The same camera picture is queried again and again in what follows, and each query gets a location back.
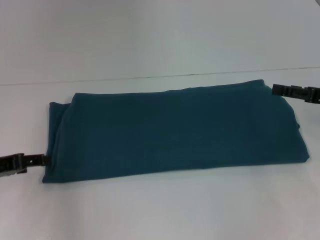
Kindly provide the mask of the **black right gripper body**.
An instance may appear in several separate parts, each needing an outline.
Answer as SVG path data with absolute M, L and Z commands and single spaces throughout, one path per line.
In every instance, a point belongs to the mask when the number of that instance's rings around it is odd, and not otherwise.
M 307 87 L 307 96 L 306 102 L 312 104 L 319 104 L 320 103 L 320 88 L 316 87 Z

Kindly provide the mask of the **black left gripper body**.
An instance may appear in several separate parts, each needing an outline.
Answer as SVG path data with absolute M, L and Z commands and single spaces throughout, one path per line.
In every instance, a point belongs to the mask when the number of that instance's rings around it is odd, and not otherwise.
M 24 162 L 24 154 L 17 153 L 0 158 L 0 176 L 6 177 L 27 172 L 27 164 Z

